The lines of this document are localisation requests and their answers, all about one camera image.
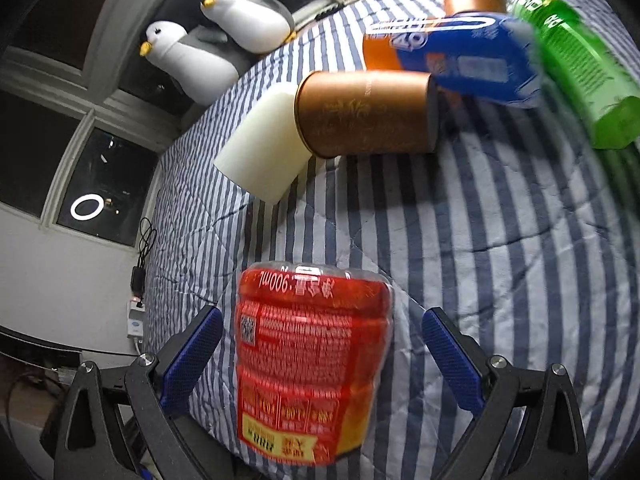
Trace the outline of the white paper cup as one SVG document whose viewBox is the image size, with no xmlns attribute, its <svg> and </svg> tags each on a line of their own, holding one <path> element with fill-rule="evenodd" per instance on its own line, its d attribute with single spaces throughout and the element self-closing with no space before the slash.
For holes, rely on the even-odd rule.
<svg viewBox="0 0 640 480">
<path fill-rule="evenodd" d="M 214 160 L 225 177 L 266 204 L 280 202 L 316 156 L 296 122 L 298 88 L 288 81 L 269 87 Z"/>
</svg>

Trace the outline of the blue white striped quilt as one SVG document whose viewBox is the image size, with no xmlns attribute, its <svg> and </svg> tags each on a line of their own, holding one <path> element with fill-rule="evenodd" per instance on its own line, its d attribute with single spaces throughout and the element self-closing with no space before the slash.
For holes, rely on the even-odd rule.
<svg viewBox="0 0 640 480">
<path fill-rule="evenodd" d="M 426 479 L 469 423 L 421 337 L 441 307 L 514 365 L 566 366 L 589 473 L 608 478 L 639 435 L 639 149 L 596 151 L 552 81 L 532 110 L 446 99 L 435 155 L 312 160 L 276 206 L 215 157 L 267 88 L 313 70 L 359 70 L 376 21 L 440 13 L 442 0 L 361 0 L 267 56 L 165 153 L 146 270 L 150 351 L 208 304 L 224 336 L 192 416 L 275 479 Z M 234 306 L 259 260 L 361 268 L 394 290 L 394 336 L 361 450 L 326 468 L 266 460 L 235 434 Z"/>
</svg>

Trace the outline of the blue orange plastic bottle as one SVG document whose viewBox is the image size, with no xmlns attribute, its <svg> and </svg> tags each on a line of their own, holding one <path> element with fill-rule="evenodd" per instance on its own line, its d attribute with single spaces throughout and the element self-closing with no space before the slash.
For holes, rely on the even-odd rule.
<svg viewBox="0 0 640 480">
<path fill-rule="evenodd" d="M 501 105 L 536 107 L 541 62 L 532 25 L 504 13 L 374 23 L 362 38 L 369 70 L 408 70 L 435 77 L 446 90 Z"/>
</svg>

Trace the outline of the red labelled plastic cup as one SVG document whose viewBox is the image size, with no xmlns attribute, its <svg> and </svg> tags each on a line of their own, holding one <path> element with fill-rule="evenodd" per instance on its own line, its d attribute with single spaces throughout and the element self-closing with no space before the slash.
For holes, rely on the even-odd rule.
<svg viewBox="0 0 640 480">
<path fill-rule="evenodd" d="M 366 270 L 255 263 L 235 307 L 238 437 L 282 464 L 326 466 L 366 438 L 393 291 Z"/>
</svg>

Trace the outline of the black power strip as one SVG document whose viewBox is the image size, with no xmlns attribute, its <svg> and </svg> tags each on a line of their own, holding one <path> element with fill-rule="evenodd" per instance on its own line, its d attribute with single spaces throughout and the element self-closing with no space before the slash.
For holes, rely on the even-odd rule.
<svg viewBox="0 0 640 480">
<path fill-rule="evenodd" d="M 320 22 L 320 21 L 324 20 L 325 18 L 328 18 L 329 16 L 335 14 L 336 12 L 340 12 L 343 9 L 344 9 L 344 4 L 343 3 L 332 4 L 332 6 L 328 6 L 327 8 L 325 8 L 321 12 L 319 12 L 314 17 L 314 20 L 316 22 Z"/>
</svg>

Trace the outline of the white wall charger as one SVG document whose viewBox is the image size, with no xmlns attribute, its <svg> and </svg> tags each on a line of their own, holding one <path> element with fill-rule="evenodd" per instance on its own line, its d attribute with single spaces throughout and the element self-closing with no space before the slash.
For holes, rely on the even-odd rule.
<svg viewBox="0 0 640 480">
<path fill-rule="evenodd" d="M 144 337 L 145 305 L 143 301 L 134 297 L 127 304 L 127 336 L 137 342 Z"/>
</svg>

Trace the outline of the green plastic bottle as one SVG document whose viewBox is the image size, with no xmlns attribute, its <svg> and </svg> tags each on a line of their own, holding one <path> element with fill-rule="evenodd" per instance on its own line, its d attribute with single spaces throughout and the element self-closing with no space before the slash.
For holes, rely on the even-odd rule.
<svg viewBox="0 0 640 480">
<path fill-rule="evenodd" d="M 544 70 L 585 124 L 591 145 L 626 148 L 639 136 L 639 85 L 605 42 L 564 0 L 513 0 L 533 26 Z"/>
</svg>

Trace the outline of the brown paper cup near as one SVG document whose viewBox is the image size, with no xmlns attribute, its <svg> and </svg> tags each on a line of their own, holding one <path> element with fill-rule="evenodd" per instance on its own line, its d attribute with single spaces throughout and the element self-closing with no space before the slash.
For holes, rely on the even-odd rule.
<svg viewBox="0 0 640 480">
<path fill-rule="evenodd" d="M 438 137 L 438 94 L 428 73 L 357 70 L 309 74 L 294 117 L 312 154 L 426 154 Z"/>
</svg>

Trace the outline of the small plush penguin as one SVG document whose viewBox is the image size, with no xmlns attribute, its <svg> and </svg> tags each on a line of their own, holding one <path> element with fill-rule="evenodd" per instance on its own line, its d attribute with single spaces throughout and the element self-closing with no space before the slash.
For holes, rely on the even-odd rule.
<svg viewBox="0 0 640 480">
<path fill-rule="evenodd" d="M 293 15 L 282 0 L 202 0 L 200 8 L 250 53 L 268 54 L 297 36 Z"/>
</svg>

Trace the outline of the large plush penguin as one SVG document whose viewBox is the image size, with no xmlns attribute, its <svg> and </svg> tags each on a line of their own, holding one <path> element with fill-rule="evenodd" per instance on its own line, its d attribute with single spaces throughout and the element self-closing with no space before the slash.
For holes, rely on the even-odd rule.
<svg viewBox="0 0 640 480">
<path fill-rule="evenodd" d="M 177 81 L 196 104 L 209 107 L 252 66 L 252 58 L 219 27 L 188 32 L 171 21 L 145 29 L 139 55 Z"/>
</svg>

